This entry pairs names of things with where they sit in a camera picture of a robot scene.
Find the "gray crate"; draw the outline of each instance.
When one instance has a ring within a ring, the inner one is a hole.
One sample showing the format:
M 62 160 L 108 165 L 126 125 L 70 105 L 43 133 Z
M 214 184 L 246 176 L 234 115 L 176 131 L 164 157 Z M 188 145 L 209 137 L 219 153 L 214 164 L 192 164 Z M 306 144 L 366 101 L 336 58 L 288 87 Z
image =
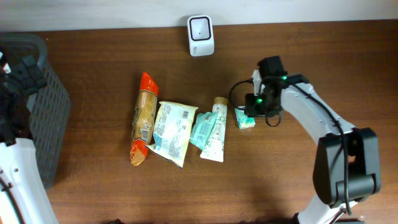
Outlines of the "gray crate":
M 71 107 L 69 94 L 47 61 L 47 46 L 32 34 L 1 34 L 11 69 L 21 58 L 31 55 L 44 73 L 47 86 L 30 95 L 27 107 L 31 112 L 30 130 L 36 147 L 37 167 L 45 188 L 53 186 L 62 148 L 63 135 Z

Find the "wooden table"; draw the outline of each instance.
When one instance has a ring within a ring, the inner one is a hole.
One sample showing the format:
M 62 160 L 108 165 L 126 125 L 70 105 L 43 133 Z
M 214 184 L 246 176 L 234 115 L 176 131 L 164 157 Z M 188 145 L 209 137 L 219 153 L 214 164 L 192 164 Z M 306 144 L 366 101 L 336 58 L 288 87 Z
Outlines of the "wooden table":
M 302 72 L 344 119 L 379 138 L 382 190 L 353 208 L 368 223 L 398 222 L 398 21 L 216 26 L 215 54 L 193 58 L 184 27 L 38 33 L 70 94 L 55 185 L 60 223 L 239 223 L 290 218 L 315 191 L 316 145 L 288 113 L 239 130 L 231 106 L 224 163 L 188 146 L 184 168 L 150 154 L 129 162 L 131 122 L 143 71 L 159 99 L 210 111 L 264 57 Z M 239 104 L 250 85 L 234 95 Z

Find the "white wall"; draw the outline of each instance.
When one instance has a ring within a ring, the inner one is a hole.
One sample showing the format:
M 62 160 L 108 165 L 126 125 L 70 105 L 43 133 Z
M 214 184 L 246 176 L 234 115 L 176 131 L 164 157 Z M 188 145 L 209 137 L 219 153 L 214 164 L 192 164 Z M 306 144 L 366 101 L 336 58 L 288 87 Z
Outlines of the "white wall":
M 398 18 L 397 0 L 0 0 L 0 31 L 185 26 Z

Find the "teal package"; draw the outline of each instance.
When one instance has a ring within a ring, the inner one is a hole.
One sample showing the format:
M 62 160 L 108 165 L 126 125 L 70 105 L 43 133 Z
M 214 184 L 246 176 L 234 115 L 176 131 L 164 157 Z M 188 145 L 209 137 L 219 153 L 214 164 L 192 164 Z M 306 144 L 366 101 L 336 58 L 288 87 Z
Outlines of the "teal package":
M 254 127 L 254 125 L 256 125 L 254 118 L 248 118 L 244 114 L 243 110 L 238 110 L 235 108 L 235 113 L 236 113 L 236 120 L 238 121 L 239 129 L 252 128 L 252 127 Z
M 207 112 L 205 114 L 199 113 L 197 116 L 197 122 L 192 129 L 189 141 L 201 150 L 204 150 L 205 148 L 218 113 L 219 111 Z

